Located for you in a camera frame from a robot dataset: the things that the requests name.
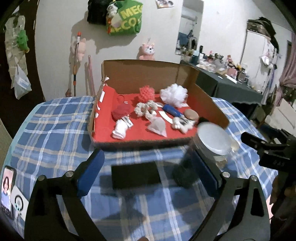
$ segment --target tea bag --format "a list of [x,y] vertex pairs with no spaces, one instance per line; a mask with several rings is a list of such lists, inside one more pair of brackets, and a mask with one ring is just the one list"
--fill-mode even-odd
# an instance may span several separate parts
[[154,117],[150,120],[151,124],[147,127],[148,130],[156,134],[167,137],[165,131],[165,121],[161,117]]

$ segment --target pink curtain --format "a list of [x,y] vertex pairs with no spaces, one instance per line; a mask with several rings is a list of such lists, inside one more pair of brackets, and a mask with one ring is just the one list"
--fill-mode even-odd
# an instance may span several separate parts
[[280,106],[283,98],[283,87],[296,88],[296,35],[292,33],[292,49],[289,60],[279,79],[274,106]]

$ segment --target red yarn ball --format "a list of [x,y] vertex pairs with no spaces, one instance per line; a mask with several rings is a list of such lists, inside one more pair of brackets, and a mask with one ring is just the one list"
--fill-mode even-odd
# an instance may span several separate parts
[[114,118],[114,120],[119,120],[122,117],[129,115],[130,113],[131,113],[131,105],[123,103],[118,105],[117,108],[111,112],[111,115]]
[[145,85],[144,87],[140,88],[140,96],[139,100],[142,103],[147,103],[148,100],[155,100],[154,89]]

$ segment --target blue plaid tablecloth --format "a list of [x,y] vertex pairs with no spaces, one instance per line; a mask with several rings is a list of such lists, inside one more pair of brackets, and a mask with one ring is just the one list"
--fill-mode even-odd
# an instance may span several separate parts
[[[54,99],[43,103],[29,120],[15,149],[10,165],[17,170],[15,185],[29,199],[36,178],[62,176],[85,161],[93,151],[87,123],[94,98],[90,96]],[[267,198],[277,172],[258,165],[256,152],[241,143],[244,131],[262,136],[246,117],[228,102],[213,98],[230,120],[227,132],[240,144],[238,153],[228,160],[226,170],[238,177],[256,175]],[[153,240],[187,241],[199,227],[211,208],[210,198],[200,181],[192,188],[177,187],[172,169],[180,162],[186,146],[167,149],[105,152],[105,164],[89,194],[81,199],[85,209],[108,241],[138,240],[142,236]],[[161,185],[150,188],[115,192],[112,189],[111,165],[141,163],[156,160]],[[58,197],[67,227],[75,229],[65,205]],[[23,236],[21,218],[12,222]]]

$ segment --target white lid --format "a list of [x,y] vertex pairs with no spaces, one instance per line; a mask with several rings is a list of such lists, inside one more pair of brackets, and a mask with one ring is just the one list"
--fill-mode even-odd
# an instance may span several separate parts
[[214,123],[199,124],[197,134],[201,142],[213,153],[227,155],[231,150],[231,138],[224,129]]

